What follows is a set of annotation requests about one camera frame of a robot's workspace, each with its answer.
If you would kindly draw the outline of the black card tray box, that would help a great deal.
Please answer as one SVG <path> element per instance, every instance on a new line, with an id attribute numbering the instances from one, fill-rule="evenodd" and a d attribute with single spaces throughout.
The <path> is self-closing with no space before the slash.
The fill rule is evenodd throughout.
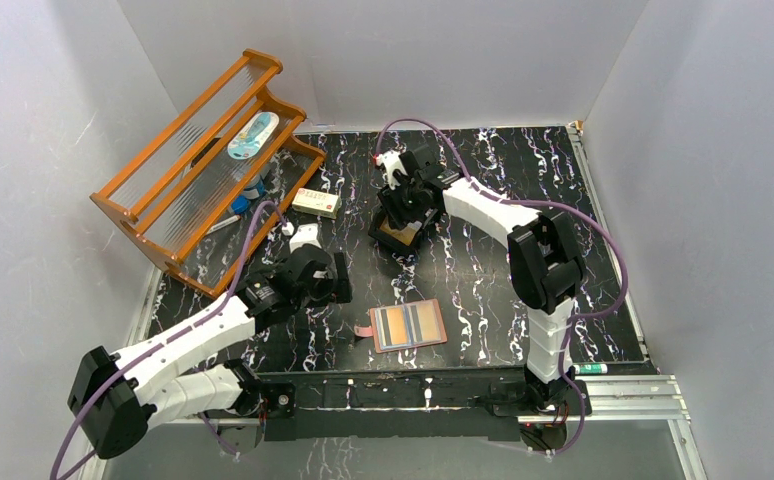
<path id="1" fill-rule="evenodd" d="M 422 221 L 414 221 L 400 230 L 393 229 L 389 224 L 386 211 L 379 207 L 373 216 L 368 229 L 368 236 L 377 244 L 400 256 L 415 254 L 428 236 L 431 226 L 439 219 L 440 212 L 429 209 Z"/>

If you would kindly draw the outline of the gold credit card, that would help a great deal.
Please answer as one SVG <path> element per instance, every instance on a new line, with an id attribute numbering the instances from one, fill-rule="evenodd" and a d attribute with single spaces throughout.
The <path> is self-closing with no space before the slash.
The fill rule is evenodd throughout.
<path id="1" fill-rule="evenodd" d="M 439 304 L 435 300 L 415 302 L 409 306 L 415 344 L 444 342 Z"/>

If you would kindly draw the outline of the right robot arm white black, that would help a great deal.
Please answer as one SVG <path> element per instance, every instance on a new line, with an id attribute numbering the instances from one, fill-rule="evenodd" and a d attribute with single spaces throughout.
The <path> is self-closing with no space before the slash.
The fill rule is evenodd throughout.
<path id="1" fill-rule="evenodd" d="M 553 413 L 566 399 L 561 379 L 572 360 L 563 345 L 574 297 L 583 282 L 584 260 L 569 219 L 511 204 L 471 176 L 449 170 L 426 147 L 378 154 L 374 164 L 386 184 L 377 193 L 369 235 L 399 255 L 412 255 L 441 216 L 456 217 L 507 250 L 510 280 L 529 308 L 526 387 L 528 405 Z"/>

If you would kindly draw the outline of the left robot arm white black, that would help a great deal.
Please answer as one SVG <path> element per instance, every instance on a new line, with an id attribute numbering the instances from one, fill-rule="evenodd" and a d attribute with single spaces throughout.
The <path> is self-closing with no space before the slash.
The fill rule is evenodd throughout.
<path id="1" fill-rule="evenodd" d="M 152 429 L 209 410 L 249 416 L 274 408 L 278 391 L 247 367 L 199 364 L 284 323 L 299 311 L 352 299 L 346 257 L 305 244 L 251 270 L 233 295 L 143 342 L 113 353 L 99 346 L 80 360 L 68 407 L 101 459 L 117 457 Z"/>

